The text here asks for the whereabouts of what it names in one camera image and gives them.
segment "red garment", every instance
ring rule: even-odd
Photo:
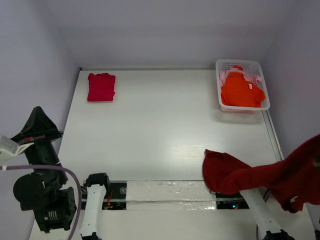
[[[114,100],[116,76],[108,73],[90,73],[88,102],[110,102]]]
[[[237,65],[233,68],[244,70]],[[240,72],[230,72],[221,89],[222,103],[227,106],[261,108],[261,102],[265,99],[264,91],[247,81]]]
[[[285,160],[264,166],[250,167],[227,153],[210,150],[205,153],[203,178],[213,192],[231,195],[264,186],[285,211],[301,211],[304,203],[320,205],[320,172],[315,167],[320,154],[320,134]]]

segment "red cloth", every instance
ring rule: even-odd
[[[227,153],[210,150],[205,153],[203,178],[213,192],[231,195],[264,186],[291,213],[301,211],[304,203],[320,204],[320,172],[315,167],[320,154],[320,134],[285,160],[264,166],[250,167]]]
[[[88,102],[111,102],[114,100],[116,76],[108,73],[90,73]]]

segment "cable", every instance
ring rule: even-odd
[[[71,175],[71,177],[74,179],[77,192],[78,192],[78,206],[76,210],[76,215],[74,219],[74,223],[71,229],[71,232],[69,234],[69,237],[67,240],[71,240],[73,235],[75,234],[77,224],[79,221],[80,217],[80,210],[81,210],[81,204],[82,204],[82,191],[81,191],[81,185],[80,182],[75,175],[75,173],[68,168],[64,168],[62,166],[54,166],[54,165],[18,165],[18,166],[1,166],[1,170],[6,171],[6,170],[22,170],[22,169],[45,169],[45,170],[56,170],[56,171],[63,171]]]
[[[270,196],[270,189],[267,189],[263,195],[263,200],[265,202],[267,202],[269,199],[269,196]],[[258,225],[256,225],[256,228],[255,228],[255,239],[259,240],[259,227],[258,227]]]
[[[106,207],[110,206],[110,199],[112,199],[112,194],[114,193],[114,189],[111,190],[110,192],[110,196],[108,197],[107,201],[106,201]]]

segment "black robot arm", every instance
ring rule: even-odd
[[[25,151],[30,165],[62,166],[52,141],[62,137],[56,125],[40,106],[35,107],[19,134],[11,138],[19,145],[33,143]],[[41,231],[69,230],[76,212],[74,189],[62,186],[68,181],[63,171],[35,169],[20,177],[14,184],[13,194],[21,210],[33,210]]]

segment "pink cloth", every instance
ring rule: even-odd
[[[257,75],[251,74],[251,73],[246,73],[236,67],[230,67],[227,71],[220,71],[219,72],[219,80],[220,80],[220,87],[221,88],[225,85],[225,82],[227,80],[229,73],[232,73],[232,72],[237,72],[237,73],[243,74],[244,79],[246,81],[253,83],[257,87],[258,87],[258,84],[262,82],[262,77],[260,77],[260,76],[257,76]]]

